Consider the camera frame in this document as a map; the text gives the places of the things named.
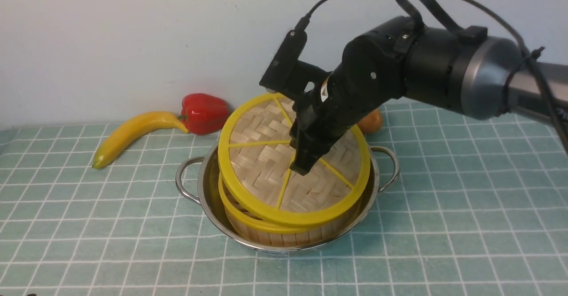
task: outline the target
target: bamboo steamer lid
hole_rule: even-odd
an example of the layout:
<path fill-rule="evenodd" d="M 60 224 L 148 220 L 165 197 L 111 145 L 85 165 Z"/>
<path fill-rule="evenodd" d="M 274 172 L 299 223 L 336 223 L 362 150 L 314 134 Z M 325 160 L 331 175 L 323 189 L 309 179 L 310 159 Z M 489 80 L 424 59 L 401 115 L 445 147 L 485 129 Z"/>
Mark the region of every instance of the bamboo steamer lid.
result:
<path fill-rule="evenodd" d="M 221 177 L 219 177 L 219 196 L 225 207 L 227 219 L 236 233 L 256 243 L 274 247 L 301 246 L 328 239 L 353 221 L 361 207 L 361 199 L 359 199 L 351 209 L 333 221 L 311 229 L 304 229 L 274 225 L 254 216 L 236 201 Z"/>
<path fill-rule="evenodd" d="M 316 227 L 357 202 L 369 179 L 369 149 L 355 125 L 308 174 L 291 171 L 292 104 L 267 93 L 237 108 L 221 130 L 219 169 L 228 191 L 252 215 L 284 227 Z"/>

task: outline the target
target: robotic arm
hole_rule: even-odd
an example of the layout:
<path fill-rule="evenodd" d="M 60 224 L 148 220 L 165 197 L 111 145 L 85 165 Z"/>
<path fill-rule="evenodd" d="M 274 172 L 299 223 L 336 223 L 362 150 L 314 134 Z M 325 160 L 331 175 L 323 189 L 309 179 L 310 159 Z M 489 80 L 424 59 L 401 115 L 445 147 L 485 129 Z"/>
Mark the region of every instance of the robotic arm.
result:
<path fill-rule="evenodd" d="M 514 112 L 566 136 L 568 66 L 537 63 L 542 50 L 524 55 L 524 44 L 488 36 L 486 28 L 462 29 L 434 0 L 421 1 L 446 29 L 426 27 L 407 0 L 396 1 L 409 16 L 353 39 L 331 72 L 298 60 L 316 7 L 286 35 L 260 85 L 294 100 L 293 171 L 307 174 L 349 128 L 403 96 L 479 120 Z M 314 88 L 304 92 L 308 82 Z"/>

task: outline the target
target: yellow spoke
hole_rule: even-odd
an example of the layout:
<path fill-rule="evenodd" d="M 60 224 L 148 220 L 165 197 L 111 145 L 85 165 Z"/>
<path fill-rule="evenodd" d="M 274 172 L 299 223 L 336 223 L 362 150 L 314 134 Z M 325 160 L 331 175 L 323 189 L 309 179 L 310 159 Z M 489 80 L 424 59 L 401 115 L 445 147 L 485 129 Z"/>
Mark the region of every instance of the yellow spoke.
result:
<path fill-rule="evenodd" d="M 294 156 L 290 160 L 290 164 L 294 161 Z M 290 174 L 292 174 L 292 170 L 288 169 L 286 171 L 286 175 L 284 175 L 284 182 L 282 183 L 282 189 L 280 189 L 280 196 L 278 196 L 278 201 L 276 202 L 276 209 L 280 209 L 280 204 L 282 204 L 282 199 L 284 198 L 284 192 L 286 191 L 286 186 L 288 185 L 288 180 L 290 180 Z"/>
<path fill-rule="evenodd" d="M 329 170 L 335 174 L 335 176 L 337 176 L 339 179 L 341 179 L 341 181 L 343 181 L 345 184 L 347 184 L 347 186 L 349 186 L 349 188 L 353 189 L 353 187 L 355 187 L 355 185 L 351 184 L 350 181 L 348 181 L 345 177 L 343 177 L 343 175 L 341 175 L 333 166 L 331 166 L 328 162 L 326 162 L 323 158 L 320 158 L 320 162 L 323 163 L 323 165 L 325 165 L 327 168 L 329 168 Z"/>
<path fill-rule="evenodd" d="M 282 106 L 282 103 L 280 103 L 280 101 L 278 100 L 278 98 L 276 96 L 273 96 L 272 98 L 276 102 L 276 105 L 278 105 L 278 107 L 282 111 L 282 114 L 284 114 L 284 117 L 286 118 L 286 120 L 288 120 L 288 122 L 290 123 L 290 126 L 292 126 L 292 120 L 290 120 L 290 116 L 288 116 L 288 112 L 286 112 L 286 110 L 284 110 L 284 106 Z"/>

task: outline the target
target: label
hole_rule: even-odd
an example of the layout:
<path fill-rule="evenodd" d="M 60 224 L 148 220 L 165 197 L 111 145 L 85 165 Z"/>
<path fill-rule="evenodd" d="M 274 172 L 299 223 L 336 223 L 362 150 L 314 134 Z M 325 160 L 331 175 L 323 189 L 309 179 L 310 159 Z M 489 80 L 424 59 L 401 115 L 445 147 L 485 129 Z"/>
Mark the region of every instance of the label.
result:
<path fill-rule="evenodd" d="M 325 100 L 327 100 L 328 97 L 329 97 L 329 94 L 327 93 L 327 80 L 325 80 L 325 82 L 323 82 L 323 84 L 321 85 L 321 88 L 320 88 L 321 101 L 325 102 Z"/>

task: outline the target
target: teal grid tablecloth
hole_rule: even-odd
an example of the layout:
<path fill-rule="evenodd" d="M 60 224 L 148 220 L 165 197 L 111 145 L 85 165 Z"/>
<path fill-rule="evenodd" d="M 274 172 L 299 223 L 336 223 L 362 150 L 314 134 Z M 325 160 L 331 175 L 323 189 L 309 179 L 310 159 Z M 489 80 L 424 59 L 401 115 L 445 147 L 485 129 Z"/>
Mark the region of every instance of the teal grid tablecloth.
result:
<path fill-rule="evenodd" d="M 0 132 L 0 294 L 568 295 L 568 158 L 551 128 L 382 111 L 368 140 L 395 150 L 400 178 L 335 244 L 289 257 L 227 239 L 178 195 L 178 165 L 217 134 L 159 130 L 94 170 L 116 124 Z M 384 181 L 390 160 L 377 161 Z"/>

